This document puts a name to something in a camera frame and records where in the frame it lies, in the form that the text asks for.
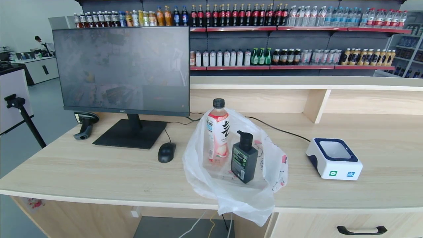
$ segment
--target black tripod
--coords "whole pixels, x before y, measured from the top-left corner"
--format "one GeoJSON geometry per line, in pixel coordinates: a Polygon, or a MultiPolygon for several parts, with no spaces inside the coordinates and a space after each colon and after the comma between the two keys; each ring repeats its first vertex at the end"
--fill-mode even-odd
{"type": "Polygon", "coordinates": [[[17,108],[19,110],[22,115],[22,118],[28,125],[38,144],[40,144],[41,148],[46,147],[46,143],[44,142],[43,138],[41,137],[31,118],[29,117],[28,112],[26,112],[25,110],[25,99],[21,97],[16,97],[16,94],[12,94],[10,96],[5,97],[4,100],[7,102],[7,108],[17,108]]]}

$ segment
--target computer monitor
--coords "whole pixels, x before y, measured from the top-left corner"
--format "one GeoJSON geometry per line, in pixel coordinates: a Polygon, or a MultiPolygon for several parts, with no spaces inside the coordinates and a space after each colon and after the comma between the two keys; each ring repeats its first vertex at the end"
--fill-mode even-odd
{"type": "Polygon", "coordinates": [[[189,116],[189,27],[53,30],[65,110],[126,113],[93,144],[150,149],[166,122],[189,116]]]}

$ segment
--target monitor stand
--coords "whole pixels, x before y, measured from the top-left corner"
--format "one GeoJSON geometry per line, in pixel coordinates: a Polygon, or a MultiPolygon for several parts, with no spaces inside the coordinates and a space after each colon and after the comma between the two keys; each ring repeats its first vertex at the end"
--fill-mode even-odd
{"type": "Polygon", "coordinates": [[[121,119],[101,135],[94,145],[150,149],[167,122],[141,121],[138,114],[127,114],[127,119],[121,119]]]}

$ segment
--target drawer handle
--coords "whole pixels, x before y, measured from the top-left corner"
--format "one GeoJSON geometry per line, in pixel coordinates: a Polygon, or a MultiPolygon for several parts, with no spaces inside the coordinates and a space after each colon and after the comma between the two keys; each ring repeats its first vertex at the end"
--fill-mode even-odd
{"type": "Polygon", "coordinates": [[[376,227],[377,232],[375,233],[356,233],[356,232],[350,232],[346,229],[344,226],[337,226],[339,233],[344,235],[382,235],[388,230],[384,226],[376,227]]]}

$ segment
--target gray floor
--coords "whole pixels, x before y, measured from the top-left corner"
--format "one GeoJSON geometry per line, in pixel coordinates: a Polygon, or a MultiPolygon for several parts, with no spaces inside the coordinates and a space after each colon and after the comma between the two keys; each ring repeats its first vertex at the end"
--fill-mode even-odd
{"type": "MultiPolygon", "coordinates": [[[[29,93],[35,115],[33,122],[46,144],[51,143],[76,125],[73,112],[63,110],[58,79],[32,86],[29,88],[29,93]]],[[[0,176],[9,173],[40,149],[26,125],[20,125],[8,134],[1,136],[0,176]]],[[[177,238],[189,230],[195,221],[196,219],[145,217],[141,220],[135,237],[177,238]]],[[[227,231],[223,221],[215,220],[215,223],[216,226],[210,237],[226,237],[227,231]]],[[[209,220],[201,220],[192,232],[184,237],[207,237],[211,226],[209,220]]],[[[0,195],[0,228],[0,238],[46,238],[16,204],[4,195],[0,195]]]]}

